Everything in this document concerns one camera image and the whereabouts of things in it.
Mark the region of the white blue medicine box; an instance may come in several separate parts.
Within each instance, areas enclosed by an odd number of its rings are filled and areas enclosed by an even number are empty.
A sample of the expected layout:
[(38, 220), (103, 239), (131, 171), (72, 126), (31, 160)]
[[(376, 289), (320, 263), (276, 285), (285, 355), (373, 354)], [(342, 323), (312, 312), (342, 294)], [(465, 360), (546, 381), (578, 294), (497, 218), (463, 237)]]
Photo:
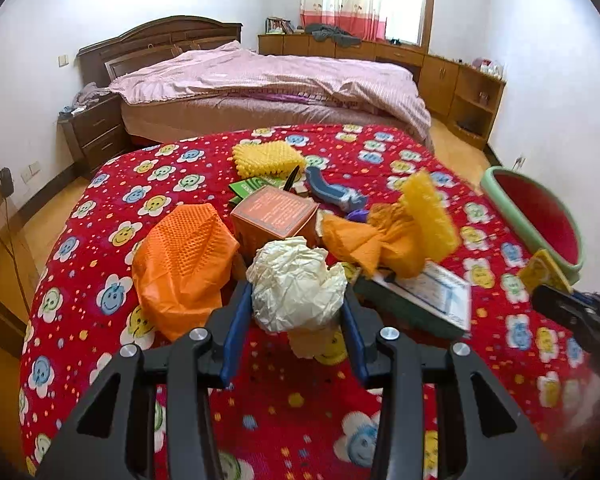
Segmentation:
[(437, 263), (427, 262), (414, 278), (399, 278), (388, 269), (372, 278), (360, 275), (355, 293), (398, 321), (444, 339), (470, 333), (471, 284)]

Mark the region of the yellow foam pad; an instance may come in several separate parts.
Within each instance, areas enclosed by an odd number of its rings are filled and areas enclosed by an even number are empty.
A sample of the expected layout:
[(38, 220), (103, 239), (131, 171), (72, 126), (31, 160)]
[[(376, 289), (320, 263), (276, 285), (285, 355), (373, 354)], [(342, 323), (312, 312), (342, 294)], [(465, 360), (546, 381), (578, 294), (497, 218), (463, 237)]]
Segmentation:
[(422, 248), (427, 259), (440, 263), (460, 247), (457, 227), (426, 169), (418, 170), (405, 180), (399, 202), (422, 232)]
[(243, 179), (288, 177), (294, 168), (306, 168), (302, 154), (285, 141), (237, 144), (233, 148), (233, 162), (238, 176)]

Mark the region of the orange foam net sleeve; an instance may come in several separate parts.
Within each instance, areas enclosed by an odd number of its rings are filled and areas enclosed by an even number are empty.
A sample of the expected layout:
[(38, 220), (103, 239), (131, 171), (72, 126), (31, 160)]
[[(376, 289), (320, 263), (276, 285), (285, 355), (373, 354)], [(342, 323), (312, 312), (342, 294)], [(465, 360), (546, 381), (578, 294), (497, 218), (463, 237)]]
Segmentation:
[(132, 262), (138, 301), (170, 341), (223, 307), (239, 244), (210, 204), (180, 205), (143, 239)]

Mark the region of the purple plastic wrapper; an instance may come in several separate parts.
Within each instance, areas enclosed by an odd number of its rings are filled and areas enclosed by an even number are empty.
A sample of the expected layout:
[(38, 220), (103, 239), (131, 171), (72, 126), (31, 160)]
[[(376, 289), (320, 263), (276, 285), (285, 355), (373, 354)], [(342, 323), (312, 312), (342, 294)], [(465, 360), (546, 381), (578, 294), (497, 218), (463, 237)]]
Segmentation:
[(347, 214), (346, 219), (352, 222), (365, 223), (368, 218), (367, 209), (352, 210)]

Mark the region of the dark wooden bed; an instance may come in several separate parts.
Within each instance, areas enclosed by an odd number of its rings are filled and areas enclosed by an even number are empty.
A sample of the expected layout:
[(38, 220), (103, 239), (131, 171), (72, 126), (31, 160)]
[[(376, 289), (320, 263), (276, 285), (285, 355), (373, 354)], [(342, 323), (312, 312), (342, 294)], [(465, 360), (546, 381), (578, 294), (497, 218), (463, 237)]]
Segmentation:
[(392, 63), (261, 54), (242, 24), (170, 16), (79, 50), (84, 84), (118, 99), (131, 136), (151, 141), (300, 124), (396, 127), (430, 148), (412, 73)]

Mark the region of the yellow sponge piece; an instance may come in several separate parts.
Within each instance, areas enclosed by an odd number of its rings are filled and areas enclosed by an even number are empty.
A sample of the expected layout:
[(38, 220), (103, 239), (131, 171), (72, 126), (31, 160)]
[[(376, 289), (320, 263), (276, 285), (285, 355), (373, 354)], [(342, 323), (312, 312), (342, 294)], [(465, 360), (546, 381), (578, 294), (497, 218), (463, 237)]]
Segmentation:
[(517, 273), (517, 278), (520, 279), (529, 295), (541, 285), (553, 287), (565, 294), (573, 292), (565, 274), (562, 273), (546, 249), (539, 249)]

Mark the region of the dark clothes pile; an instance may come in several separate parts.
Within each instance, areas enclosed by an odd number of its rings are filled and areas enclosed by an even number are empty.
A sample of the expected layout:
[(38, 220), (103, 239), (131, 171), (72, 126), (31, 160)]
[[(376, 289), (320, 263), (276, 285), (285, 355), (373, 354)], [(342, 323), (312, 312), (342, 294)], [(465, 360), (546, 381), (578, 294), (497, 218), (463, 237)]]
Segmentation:
[(345, 48), (357, 46), (362, 42), (361, 38), (358, 38), (335, 25), (311, 23), (306, 25), (304, 31), (308, 35), (311, 35), (317, 42), (324, 42), (330, 39), (335, 44), (338, 44), (338, 46)]

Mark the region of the orange tissue paper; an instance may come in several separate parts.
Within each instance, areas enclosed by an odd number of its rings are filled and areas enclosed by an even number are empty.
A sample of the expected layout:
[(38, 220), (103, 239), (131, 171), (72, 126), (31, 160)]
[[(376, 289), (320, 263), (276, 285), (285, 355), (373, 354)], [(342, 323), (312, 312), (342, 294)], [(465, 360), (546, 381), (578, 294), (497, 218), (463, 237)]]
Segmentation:
[(375, 204), (365, 223), (328, 214), (321, 229), (326, 249), (338, 261), (358, 266), (366, 278), (379, 268), (399, 278), (414, 278), (424, 270), (422, 229), (399, 204)]

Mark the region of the cream paper ball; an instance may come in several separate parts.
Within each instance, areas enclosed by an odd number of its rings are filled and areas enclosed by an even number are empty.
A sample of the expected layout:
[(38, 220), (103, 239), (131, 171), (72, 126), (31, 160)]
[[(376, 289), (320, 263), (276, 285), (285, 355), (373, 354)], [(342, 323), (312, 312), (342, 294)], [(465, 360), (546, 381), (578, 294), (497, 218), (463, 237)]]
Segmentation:
[(252, 312), (270, 333), (320, 330), (336, 318), (348, 286), (340, 263), (302, 236), (272, 240), (257, 250), (246, 272)]

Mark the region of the photo frame on cabinet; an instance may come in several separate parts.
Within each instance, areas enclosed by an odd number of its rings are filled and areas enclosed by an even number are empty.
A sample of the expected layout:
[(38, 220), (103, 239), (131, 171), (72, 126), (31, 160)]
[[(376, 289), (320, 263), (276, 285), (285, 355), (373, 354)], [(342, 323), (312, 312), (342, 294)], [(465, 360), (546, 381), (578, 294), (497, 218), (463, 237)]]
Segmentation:
[(264, 32), (267, 35), (293, 35), (294, 26), (291, 21), (277, 16), (268, 16), (265, 19)]

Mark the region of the blue plastic toy piece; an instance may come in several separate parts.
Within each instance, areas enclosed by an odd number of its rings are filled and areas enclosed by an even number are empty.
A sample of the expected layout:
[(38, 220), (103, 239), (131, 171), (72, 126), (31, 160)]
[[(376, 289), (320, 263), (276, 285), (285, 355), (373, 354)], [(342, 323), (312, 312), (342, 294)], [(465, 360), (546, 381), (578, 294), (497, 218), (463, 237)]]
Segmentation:
[(341, 211), (349, 212), (363, 209), (367, 204), (367, 197), (355, 188), (340, 184), (328, 183), (322, 170), (315, 166), (307, 166), (304, 170), (306, 182), (311, 193), (322, 202), (337, 206)]

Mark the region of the long wooden side cabinet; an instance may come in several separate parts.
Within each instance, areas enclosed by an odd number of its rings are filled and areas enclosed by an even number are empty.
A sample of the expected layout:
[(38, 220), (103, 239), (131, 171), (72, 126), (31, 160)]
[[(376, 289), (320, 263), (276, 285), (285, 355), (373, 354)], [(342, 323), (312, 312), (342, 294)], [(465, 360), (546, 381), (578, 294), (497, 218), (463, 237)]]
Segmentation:
[(506, 82), (480, 72), (474, 66), (411, 47), (379, 41), (363, 41), (340, 47), (331, 39), (318, 41), (311, 35), (260, 35), (261, 54), (356, 58), (392, 63), (409, 70), (426, 107), (445, 122), (460, 140), (483, 150), (488, 144)]

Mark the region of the dark wooden nightstand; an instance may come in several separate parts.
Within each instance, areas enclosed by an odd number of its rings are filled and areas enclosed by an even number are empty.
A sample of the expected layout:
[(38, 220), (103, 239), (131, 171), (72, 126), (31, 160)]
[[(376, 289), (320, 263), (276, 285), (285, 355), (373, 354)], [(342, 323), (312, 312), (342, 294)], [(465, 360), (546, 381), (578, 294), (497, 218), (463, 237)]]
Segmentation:
[(131, 146), (122, 119), (121, 99), (116, 94), (104, 96), (84, 110), (60, 113), (58, 126), (82, 177), (93, 177), (105, 162), (126, 153)]

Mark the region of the green paper packet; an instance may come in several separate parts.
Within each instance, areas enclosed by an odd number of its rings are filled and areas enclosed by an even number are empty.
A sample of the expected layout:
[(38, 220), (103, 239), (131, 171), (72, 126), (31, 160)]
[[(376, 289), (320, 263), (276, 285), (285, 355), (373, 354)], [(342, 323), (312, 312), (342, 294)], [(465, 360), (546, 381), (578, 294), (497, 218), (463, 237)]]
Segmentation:
[(252, 193), (259, 191), (260, 188), (264, 188), (265, 186), (283, 188), (285, 183), (286, 181), (284, 179), (271, 177), (252, 177), (246, 180), (237, 181), (228, 186), (234, 193), (234, 197), (228, 202), (232, 205), (237, 205)]

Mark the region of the black pen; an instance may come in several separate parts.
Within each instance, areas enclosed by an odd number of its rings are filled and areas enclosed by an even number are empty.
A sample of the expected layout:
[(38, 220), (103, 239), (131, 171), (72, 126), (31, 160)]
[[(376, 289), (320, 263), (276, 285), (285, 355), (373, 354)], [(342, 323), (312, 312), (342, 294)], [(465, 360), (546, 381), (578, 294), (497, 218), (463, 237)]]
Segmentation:
[(294, 169), (291, 170), (291, 173), (288, 176), (288, 178), (284, 184), (284, 187), (283, 187), (283, 190), (285, 192), (289, 192), (291, 190), (291, 188), (294, 186), (294, 182), (296, 182), (299, 171), (300, 171), (300, 166), (295, 166)]

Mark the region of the red floral quilt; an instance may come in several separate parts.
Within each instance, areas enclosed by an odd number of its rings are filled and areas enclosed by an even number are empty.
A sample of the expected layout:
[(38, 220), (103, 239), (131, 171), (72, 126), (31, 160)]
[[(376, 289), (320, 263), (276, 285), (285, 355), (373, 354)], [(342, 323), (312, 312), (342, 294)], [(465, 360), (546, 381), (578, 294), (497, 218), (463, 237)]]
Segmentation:
[[(23, 454), (40, 466), (50, 441), (124, 344), (164, 344), (140, 312), (132, 261), (177, 206), (230, 214), (237, 144), (284, 141), (330, 182), (391, 203), (426, 170), (460, 231), (444, 266), (471, 287), (471, 348), (544, 441), (555, 441), (592, 380), (588, 355), (534, 313), (518, 278), (529, 253), (504, 219), (423, 146), (395, 128), (303, 125), (189, 138), (107, 158), (73, 208), (36, 288), (20, 361)], [(364, 479), (381, 394), (345, 359), (299, 359), (285, 336), (251, 327), (240, 369), (211, 393), (222, 460), (241, 479)]]

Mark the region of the orange cardboard box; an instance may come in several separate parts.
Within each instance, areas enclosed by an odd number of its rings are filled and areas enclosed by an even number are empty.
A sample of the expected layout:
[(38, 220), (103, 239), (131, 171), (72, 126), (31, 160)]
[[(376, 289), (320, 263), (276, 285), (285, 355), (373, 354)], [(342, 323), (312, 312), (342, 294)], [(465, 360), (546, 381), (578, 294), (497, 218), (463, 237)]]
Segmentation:
[(309, 247), (315, 247), (317, 209), (317, 203), (308, 198), (274, 186), (260, 188), (230, 212), (240, 253), (251, 262), (266, 243), (296, 236), (303, 237)]

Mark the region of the red green trash bin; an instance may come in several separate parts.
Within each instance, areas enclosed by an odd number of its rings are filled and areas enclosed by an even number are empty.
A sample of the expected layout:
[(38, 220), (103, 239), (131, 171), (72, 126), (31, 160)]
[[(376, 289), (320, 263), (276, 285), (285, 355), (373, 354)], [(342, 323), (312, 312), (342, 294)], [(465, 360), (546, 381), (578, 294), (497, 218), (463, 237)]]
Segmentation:
[(529, 252), (546, 249), (571, 285), (580, 280), (581, 233), (569, 209), (551, 190), (502, 166), (486, 170), (480, 188)]

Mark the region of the black wall charger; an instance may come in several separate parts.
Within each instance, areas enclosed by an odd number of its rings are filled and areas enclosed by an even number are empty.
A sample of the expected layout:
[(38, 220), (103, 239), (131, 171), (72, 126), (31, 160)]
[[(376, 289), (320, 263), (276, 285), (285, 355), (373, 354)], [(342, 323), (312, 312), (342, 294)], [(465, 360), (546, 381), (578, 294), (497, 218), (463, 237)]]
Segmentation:
[(9, 168), (0, 168), (0, 192), (4, 198), (9, 198), (14, 194), (15, 185), (12, 180), (12, 172)]

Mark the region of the pink duvet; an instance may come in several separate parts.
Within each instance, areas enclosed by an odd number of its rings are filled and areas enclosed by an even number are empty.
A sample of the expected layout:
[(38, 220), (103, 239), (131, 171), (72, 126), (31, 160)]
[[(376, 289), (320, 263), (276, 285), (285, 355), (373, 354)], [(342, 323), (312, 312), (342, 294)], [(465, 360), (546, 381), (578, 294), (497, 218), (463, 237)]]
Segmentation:
[(431, 116), (409, 70), (390, 63), (262, 55), (232, 41), (116, 78), (126, 130), (166, 142), (301, 124), (383, 125), (429, 145)]

